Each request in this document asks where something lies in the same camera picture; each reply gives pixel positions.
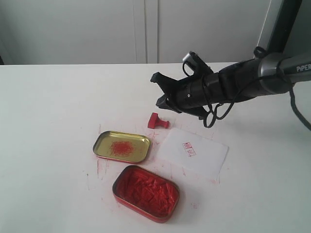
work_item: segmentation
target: red stamp imprint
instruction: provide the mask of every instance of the red stamp imprint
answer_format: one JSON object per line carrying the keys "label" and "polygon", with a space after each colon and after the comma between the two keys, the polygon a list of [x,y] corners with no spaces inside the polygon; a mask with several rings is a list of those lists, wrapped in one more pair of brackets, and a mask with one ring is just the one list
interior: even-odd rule
{"label": "red stamp imprint", "polygon": [[183,143],[183,147],[184,147],[185,151],[188,153],[188,156],[196,155],[196,153],[194,152],[194,149],[193,149],[190,142]]}

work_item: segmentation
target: tin lid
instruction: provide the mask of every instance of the tin lid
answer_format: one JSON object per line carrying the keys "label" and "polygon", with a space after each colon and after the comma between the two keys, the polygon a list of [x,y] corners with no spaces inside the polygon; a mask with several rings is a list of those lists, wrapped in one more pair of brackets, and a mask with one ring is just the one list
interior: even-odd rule
{"label": "tin lid", "polygon": [[150,143],[142,135],[106,131],[97,138],[93,151],[100,158],[137,164],[146,158]]}

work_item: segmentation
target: robotic arm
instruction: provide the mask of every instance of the robotic arm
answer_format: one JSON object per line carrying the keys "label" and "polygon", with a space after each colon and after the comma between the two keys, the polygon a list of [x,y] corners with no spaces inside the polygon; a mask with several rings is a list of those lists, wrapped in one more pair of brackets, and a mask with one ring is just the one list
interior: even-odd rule
{"label": "robotic arm", "polygon": [[[152,76],[151,82],[157,83],[164,92],[156,105],[161,109],[198,116],[204,126],[210,128],[216,120],[223,119],[236,102],[289,92],[294,113],[311,130],[311,124],[296,107],[293,91],[295,83],[311,80],[311,53],[286,57],[282,53],[267,54],[264,49],[256,47],[254,54],[255,59],[235,63],[214,73],[196,53],[188,53],[183,59],[183,71],[187,77],[177,81],[159,72]],[[193,75],[186,73],[185,65],[193,70]],[[230,103],[230,106],[218,116],[217,108],[224,103]],[[209,114],[213,118],[207,124]]]}

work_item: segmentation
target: white paper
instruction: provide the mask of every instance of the white paper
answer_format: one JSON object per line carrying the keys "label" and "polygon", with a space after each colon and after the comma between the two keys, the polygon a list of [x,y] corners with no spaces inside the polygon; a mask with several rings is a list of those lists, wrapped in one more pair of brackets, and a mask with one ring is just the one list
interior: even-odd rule
{"label": "white paper", "polygon": [[228,146],[173,128],[162,143],[157,157],[216,180],[227,151]]}

